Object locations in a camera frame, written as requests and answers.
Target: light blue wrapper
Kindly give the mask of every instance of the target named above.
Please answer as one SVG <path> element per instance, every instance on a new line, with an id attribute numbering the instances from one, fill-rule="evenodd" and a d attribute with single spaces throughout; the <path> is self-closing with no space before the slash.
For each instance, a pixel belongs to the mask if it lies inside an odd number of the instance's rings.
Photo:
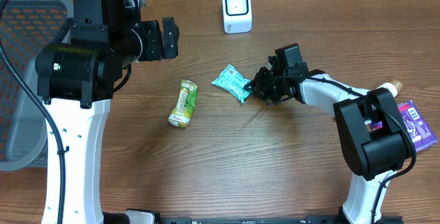
<path id="1" fill-rule="evenodd" d="M 226 91 L 230 92 L 234 97 L 245 103 L 245 99 L 250 95 L 249 91 L 243 89 L 250 80 L 244 78 L 232 65 L 228 65 L 220 76 L 212 83 Z"/>

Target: candy wrapper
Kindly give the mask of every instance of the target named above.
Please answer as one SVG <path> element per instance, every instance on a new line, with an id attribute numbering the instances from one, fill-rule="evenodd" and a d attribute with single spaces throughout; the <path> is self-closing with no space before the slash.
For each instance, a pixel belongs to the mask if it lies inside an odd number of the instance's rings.
<path id="1" fill-rule="evenodd" d="M 199 90 L 196 84 L 189 80 L 182 80 L 176 108 L 173 109 L 168 118 L 172 125 L 183 128 L 188 127 L 193 117 L 198 94 Z"/>
<path id="2" fill-rule="evenodd" d="M 241 104 L 245 103 L 245 99 L 250 95 L 249 91 L 243 89 L 243 87 L 250 80 L 244 78 L 232 65 L 228 65 L 220 76 L 212 83 L 226 91 L 230 92 L 234 97 L 241 101 Z"/>
<path id="3" fill-rule="evenodd" d="M 439 141 L 412 100 L 403 102 L 397 107 L 399 107 L 400 115 L 417 152 L 429 148 Z M 381 128 L 382 122 L 370 124 L 370 126 L 372 129 Z"/>

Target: cable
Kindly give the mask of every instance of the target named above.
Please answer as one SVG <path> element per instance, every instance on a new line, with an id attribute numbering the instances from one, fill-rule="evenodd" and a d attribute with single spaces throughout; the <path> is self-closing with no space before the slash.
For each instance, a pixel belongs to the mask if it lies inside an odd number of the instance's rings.
<path id="1" fill-rule="evenodd" d="M 404 136 L 403 138 L 404 138 L 404 140 L 406 142 L 406 145 L 410 146 L 411 153 L 412 153 L 412 155 L 411 155 L 411 162 L 408 165 L 408 167 L 406 167 L 405 169 L 399 171 L 398 173 L 396 173 L 394 175 L 391 175 L 391 176 L 385 178 L 382 182 L 380 182 L 379 190 L 377 190 L 376 197 L 375 197 L 375 200 L 374 200 L 373 209 L 371 210 L 371 224 L 374 224 L 374 218 L 375 218 L 375 215 L 376 215 L 377 205 L 379 204 L 380 195 L 382 194 L 382 190 L 384 189 L 386 183 L 388 183 L 391 179 L 395 179 L 397 177 L 400 177 L 400 176 L 408 173 L 411 169 L 413 169 L 413 167 L 415 165 L 415 162 L 417 160 L 417 151 L 415 150 L 415 146 L 414 146 L 413 141 L 411 140 L 411 137 L 405 131 L 405 129 L 400 125 L 400 123 L 387 110 L 382 108 L 378 103 L 376 103 L 374 100 L 370 99 L 368 96 L 365 96 L 365 95 L 363 95 L 361 93 L 353 91 L 352 88 L 345 87 L 344 85 L 340 84 L 339 82 L 335 82 L 335 81 L 332 81 L 332 80 L 327 80 L 326 78 L 314 78 L 314 77 L 305 77 L 305 76 L 279 76 L 279 77 L 276 77 L 275 80 L 271 81 L 271 83 L 268 86 L 272 86 L 278 80 L 280 80 L 280 79 L 285 80 L 286 78 L 299 78 L 299 79 L 304 79 L 304 80 L 314 80 L 314 81 L 317 81 L 317 82 L 328 83 L 328 84 L 333 85 L 333 86 L 335 86 L 335 87 L 337 87 L 339 89 L 342 89 L 342 90 L 346 91 L 347 93 L 353 94 L 353 95 L 355 95 L 355 96 L 357 96 L 357 97 L 359 97 L 361 99 L 366 100 L 369 104 L 372 104 L 382 114 L 384 114 L 385 116 L 390 118 L 391 121 L 393 121 L 393 123 L 397 126 L 397 128 L 400 129 L 401 133 Z"/>
<path id="2" fill-rule="evenodd" d="M 0 1 L 0 19 L 8 1 L 9 0 Z M 66 167 L 65 167 L 65 158 L 64 158 L 65 151 L 64 151 L 63 141 L 61 140 L 60 132 L 58 131 L 58 128 L 56 127 L 55 121 L 52 118 L 52 116 L 49 114 L 49 112 L 46 110 L 43 104 L 41 104 L 40 100 L 35 96 L 35 94 L 32 93 L 32 90 L 26 85 L 26 83 L 23 81 L 23 79 L 20 77 L 20 75 L 15 71 L 14 67 L 11 65 L 11 62 L 6 56 L 5 50 L 1 43 L 1 39 L 0 39 L 0 56 L 6 68 L 11 73 L 12 77 L 14 77 L 14 79 L 18 82 L 20 87 L 24 90 L 24 92 L 26 92 L 27 96 L 29 96 L 31 101 L 33 101 L 36 107 L 38 107 L 38 109 L 41 111 L 41 113 L 44 115 L 47 122 L 49 123 L 52 132 L 54 133 L 56 145 L 58 147 L 58 156 L 60 159 L 60 199 L 58 202 L 57 223 L 61 224 L 63 223 L 63 214 L 64 214 Z"/>
<path id="3" fill-rule="evenodd" d="M 125 73 L 124 79 L 122 79 L 121 82 L 118 84 L 118 86 L 116 86 L 113 89 L 113 93 L 115 93 L 119 89 L 121 89 L 125 85 L 125 83 L 127 83 L 129 81 L 130 76 L 131 76 L 131 64 L 129 64 L 129 67 L 127 67 L 127 69 L 126 69 L 126 73 Z"/>

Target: green snack packet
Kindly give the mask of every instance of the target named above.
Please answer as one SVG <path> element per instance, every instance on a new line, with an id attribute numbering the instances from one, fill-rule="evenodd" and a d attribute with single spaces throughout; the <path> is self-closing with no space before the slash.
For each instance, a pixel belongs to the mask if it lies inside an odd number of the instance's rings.
<path id="1" fill-rule="evenodd" d="M 179 99 L 177 99 L 176 108 L 173 109 L 168 118 L 168 121 L 172 125 L 183 128 L 190 125 L 198 94 L 199 90 L 197 89 L 196 84 L 189 80 L 182 80 L 180 83 Z"/>

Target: wooden table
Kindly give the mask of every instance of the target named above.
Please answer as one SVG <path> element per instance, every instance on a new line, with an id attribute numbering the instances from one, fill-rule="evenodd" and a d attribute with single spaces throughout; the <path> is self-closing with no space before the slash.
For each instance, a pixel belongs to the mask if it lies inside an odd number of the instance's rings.
<path id="1" fill-rule="evenodd" d="M 296 101 L 240 104 L 211 82 L 228 65 L 253 78 L 274 50 L 298 43 L 310 69 L 375 88 L 399 79 L 440 135 L 440 0 L 252 0 L 254 25 L 226 35 L 221 0 L 148 0 L 146 20 L 173 16 L 179 57 L 134 64 L 112 101 L 102 149 L 104 211 L 152 209 L 196 218 L 336 214 L 351 171 L 336 124 Z M 180 80 L 199 86 L 187 129 L 168 123 Z M 383 213 L 438 223 L 440 146 L 420 152 L 394 180 Z M 46 170 L 0 174 L 0 222 L 38 223 Z"/>

